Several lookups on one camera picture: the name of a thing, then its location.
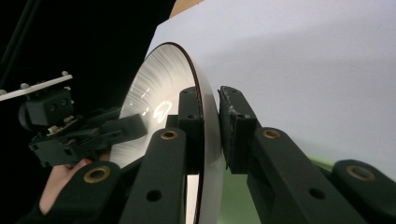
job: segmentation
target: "brass ring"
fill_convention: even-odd
[[[272,130],[272,129],[264,130],[264,132],[262,132],[262,135],[264,135],[264,137],[271,138],[271,139],[280,138],[280,133],[275,130]]]
[[[108,166],[94,167],[84,175],[84,181],[90,184],[95,184],[105,180],[109,175],[110,168],[108,168]]]
[[[161,139],[163,140],[171,140],[177,138],[177,132],[174,131],[166,131],[161,133]]]
[[[361,175],[359,173],[356,173],[356,170],[364,172],[366,175]],[[362,180],[362,181],[374,181],[375,180],[375,175],[373,174],[373,172],[371,170],[361,167],[359,165],[350,165],[346,168],[346,171],[353,177],[355,177],[359,180]]]

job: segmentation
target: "white paper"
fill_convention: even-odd
[[[161,24],[217,90],[309,156],[365,161],[396,179],[396,1],[205,0]]]

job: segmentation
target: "hand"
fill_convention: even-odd
[[[85,165],[92,163],[88,159],[83,159],[74,167],[68,165],[58,165],[52,167],[47,180],[46,187],[44,187],[38,207],[43,215],[46,215],[53,204],[55,203],[59,193],[64,186],[70,181],[73,175]]]

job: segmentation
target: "black background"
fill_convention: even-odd
[[[0,56],[4,54],[27,0],[0,5]],[[42,0],[22,41],[11,72],[0,89],[73,75],[74,109],[84,114],[121,106],[144,61],[156,27],[169,18],[175,0]],[[0,102],[2,223],[14,223],[30,211],[47,181],[28,148],[35,135],[18,121],[24,97]]]

